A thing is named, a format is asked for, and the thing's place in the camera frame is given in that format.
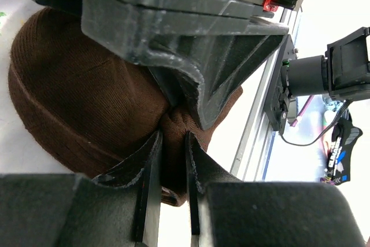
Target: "beanie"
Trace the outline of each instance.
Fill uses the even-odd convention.
[[[162,201],[173,206],[186,199],[186,132],[206,150],[242,93],[238,88],[214,126],[203,131],[185,102],[169,106],[146,67],[125,62],[85,36],[80,18],[51,8],[24,24],[10,56],[9,92],[17,113],[35,140],[74,172],[103,174],[162,129]]]

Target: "wire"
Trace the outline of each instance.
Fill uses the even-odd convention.
[[[340,103],[339,108],[341,108],[341,107],[342,107],[342,105],[343,105],[343,101],[340,101],[339,103]],[[348,108],[343,112],[343,114],[342,114],[342,118],[344,118],[344,119],[346,119],[346,120],[350,120],[350,113],[349,113]]]
[[[328,132],[333,126],[335,126],[339,119],[341,118],[342,114],[346,112],[348,106],[352,103],[352,101],[345,101],[345,103],[341,106],[341,108],[338,110],[338,113],[335,115],[333,121],[330,123],[330,125],[328,125],[321,133],[320,135],[314,140],[312,141],[311,143],[309,144],[296,144],[296,143],[291,143],[289,141],[287,141],[284,136],[282,134],[280,134],[280,137],[282,138],[282,140],[289,144],[289,145],[293,145],[293,146],[298,146],[298,147],[307,147],[307,146],[310,146],[314,143],[316,143],[317,140],[319,140],[326,132]]]

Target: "black 3d-printed part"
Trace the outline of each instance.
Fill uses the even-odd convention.
[[[284,61],[297,59],[297,55],[293,51],[294,48],[293,40],[291,36],[288,35],[277,55],[264,104],[264,111],[270,121],[272,129],[280,132],[280,134],[284,133],[289,109],[289,105],[286,105],[286,107],[283,106],[286,93],[285,90],[287,88],[284,79],[287,79],[287,75],[285,72],[282,72],[282,66]]]
[[[201,205],[214,247],[364,247],[350,207],[320,183],[211,183]]]
[[[74,14],[81,10],[87,36],[150,67],[171,105],[185,99],[203,129],[288,32],[255,17],[262,7],[238,0],[34,1]]]
[[[0,246],[156,247],[161,146],[155,132],[135,164],[130,157],[121,176],[110,173],[122,182],[115,188],[79,174],[0,176]]]
[[[323,75],[323,64],[325,57],[322,55],[290,61],[287,67],[289,92],[296,97],[327,93],[323,82],[327,78]]]
[[[335,186],[241,182],[193,134],[186,138],[186,166],[192,247],[364,247]]]
[[[209,237],[212,235],[212,228],[208,227],[205,230],[201,227],[201,223],[205,221],[205,219],[203,219],[204,215],[201,205],[205,197],[206,186],[209,182],[236,183],[241,181],[210,158],[200,147],[199,142],[192,133],[186,135],[185,155],[187,193],[191,222],[191,247],[214,246],[209,242]]]
[[[368,36],[370,28],[361,27],[328,45],[325,53],[328,58],[326,74],[332,99],[362,101],[370,98],[370,46],[367,45],[366,39]]]

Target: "metal rail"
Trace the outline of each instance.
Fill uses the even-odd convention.
[[[297,34],[301,13],[302,10],[292,12],[284,9],[280,18],[281,23],[289,26],[293,38]],[[244,181],[262,180],[265,172],[273,130],[263,107],[278,51],[274,52],[265,63],[264,72],[231,166],[230,173]]]

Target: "brown knit beanie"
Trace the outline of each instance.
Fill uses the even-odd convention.
[[[79,18],[45,8],[14,39],[9,91],[26,129],[63,165],[93,178],[161,128],[162,201],[182,205],[186,131],[195,133],[206,150],[242,89],[232,95],[215,125],[202,131],[185,104],[169,107],[146,68],[125,62],[86,37],[80,26]]]

